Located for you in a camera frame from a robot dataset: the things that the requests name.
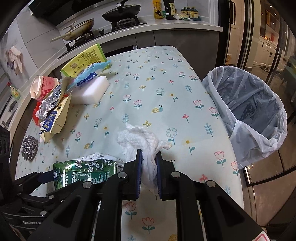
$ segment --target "gas stove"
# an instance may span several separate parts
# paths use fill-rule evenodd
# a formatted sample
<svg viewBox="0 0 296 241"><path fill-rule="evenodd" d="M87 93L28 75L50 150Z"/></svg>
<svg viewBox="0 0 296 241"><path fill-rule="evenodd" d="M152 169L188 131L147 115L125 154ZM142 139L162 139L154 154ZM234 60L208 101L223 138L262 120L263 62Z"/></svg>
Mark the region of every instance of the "gas stove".
<svg viewBox="0 0 296 241"><path fill-rule="evenodd" d="M98 33L93 33L92 31L90 31L90 32L80 36L79 38L68 42L66 44L67 51L64 52L57 59L65 56L66 54L68 54L72 50L78 48L81 45L84 45L84 44L88 43L89 41L91 41L93 39L97 39L99 37L102 37L102 36L107 35L109 33L113 33L113 32L118 31L118 30L130 28L130 27L134 27L134 26L138 26L138 25L144 25L144 24L147 24L147 23L146 22L141 23L139 21L139 19L137 18L137 16L135 16L133 18L124 19L124 20L121 20L119 22L112 22L111 23L111 28L107 29L106 32L105 32L104 29L100 30Z"/></svg>

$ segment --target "green package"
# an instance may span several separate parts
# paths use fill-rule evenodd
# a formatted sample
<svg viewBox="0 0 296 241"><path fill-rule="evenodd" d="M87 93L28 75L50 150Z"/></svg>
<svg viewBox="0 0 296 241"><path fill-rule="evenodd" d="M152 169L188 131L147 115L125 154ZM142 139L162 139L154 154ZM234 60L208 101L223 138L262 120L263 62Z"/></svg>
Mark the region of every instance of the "green package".
<svg viewBox="0 0 296 241"><path fill-rule="evenodd" d="M53 164L54 186L60 189L76 181L91 181L94 184L107 181L107 179L119 172L117 163L114 159L108 160L108 155L104 158L82 157L77 160L63 161Z"/></svg>

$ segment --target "blue and white package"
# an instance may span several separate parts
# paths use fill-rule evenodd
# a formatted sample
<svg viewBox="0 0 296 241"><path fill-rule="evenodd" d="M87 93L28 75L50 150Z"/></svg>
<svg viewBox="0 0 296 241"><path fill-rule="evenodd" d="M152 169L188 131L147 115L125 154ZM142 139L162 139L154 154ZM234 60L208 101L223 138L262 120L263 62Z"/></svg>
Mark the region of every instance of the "blue and white package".
<svg viewBox="0 0 296 241"><path fill-rule="evenodd" d="M98 75L98 72L102 72L103 69L107 67L108 64L110 64L110 62L111 61L108 60L107 62L94 63L88 66L84 71L81 72L81 74L79 74L74 79L73 83L68 85L66 92L72 90L76 86L80 86L81 84L86 83L95 78Z"/></svg>

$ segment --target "paper cup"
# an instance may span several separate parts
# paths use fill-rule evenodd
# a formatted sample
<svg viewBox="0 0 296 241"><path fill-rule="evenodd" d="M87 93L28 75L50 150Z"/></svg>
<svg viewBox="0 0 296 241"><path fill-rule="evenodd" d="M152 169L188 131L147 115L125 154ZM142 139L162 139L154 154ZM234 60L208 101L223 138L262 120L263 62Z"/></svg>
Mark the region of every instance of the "paper cup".
<svg viewBox="0 0 296 241"><path fill-rule="evenodd" d="M57 78L37 75L31 84L31 98L41 102L47 93L58 84L59 81Z"/></svg>

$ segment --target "black wok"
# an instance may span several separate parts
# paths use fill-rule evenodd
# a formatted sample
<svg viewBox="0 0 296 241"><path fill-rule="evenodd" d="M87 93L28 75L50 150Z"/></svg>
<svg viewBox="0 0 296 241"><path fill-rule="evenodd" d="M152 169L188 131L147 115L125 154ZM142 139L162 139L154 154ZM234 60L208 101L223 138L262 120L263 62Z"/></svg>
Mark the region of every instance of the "black wok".
<svg viewBox="0 0 296 241"><path fill-rule="evenodd" d="M102 17L109 22L119 22L120 20L133 18L136 16L140 9L141 5L133 4L133 5L124 5L127 0L123 0L121 3L116 5L116 8L104 13Z"/></svg>

